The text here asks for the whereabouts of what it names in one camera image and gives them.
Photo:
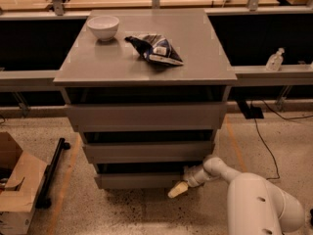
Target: chip bag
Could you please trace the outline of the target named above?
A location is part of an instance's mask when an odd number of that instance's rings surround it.
[[[158,34],[141,34],[125,37],[146,61],[166,66],[184,65],[168,40]]]

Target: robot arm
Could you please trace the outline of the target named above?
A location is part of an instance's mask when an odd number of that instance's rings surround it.
[[[304,223],[301,203],[261,176],[241,173],[221,159],[207,157],[203,164],[185,170],[184,181],[168,194],[170,198],[206,181],[223,178],[229,183],[227,197],[229,235],[293,232]]]

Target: white bottle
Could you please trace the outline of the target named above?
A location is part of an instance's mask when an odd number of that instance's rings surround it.
[[[285,52],[284,48],[279,48],[278,51],[269,58],[266,64],[266,69],[268,71],[280,70],[283,60],[284,60],[282,56],[284,52]]]

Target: floor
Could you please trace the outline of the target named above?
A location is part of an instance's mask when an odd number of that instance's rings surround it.
[[[259,131],[276,158],[279,180],[272,182],[289,192],[305,208],[305,225],[297,235],[313,234],[313,117],[283,120],[263,110]],[[6,121],[0,131],[8,131],[22,148],[49,163],[59,138],[71,148],[63,151],[57,167],[48,210],[36,210],[28,234],[31,235],[187,235],[227,234],[227,184],[216,180],[169,199],[169,189],[99,190],[93,180],[94,168],[81,149],[62,109],[32,109],[26,118],[20,110],[0,110]],[[313,115],[312,102],[286,102],[286,118]],[[275,177],[273,159],[261,142],[254,119],[245,119],[235,104],[217,133],[214,154],[226,164],[263,177]]]

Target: open cardboard box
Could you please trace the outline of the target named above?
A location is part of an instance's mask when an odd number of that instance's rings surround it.
[[[7,132],[0,132],[0,167],[12,170],[0,193],[0,234],[26,234],[47,164],[28,152]]]

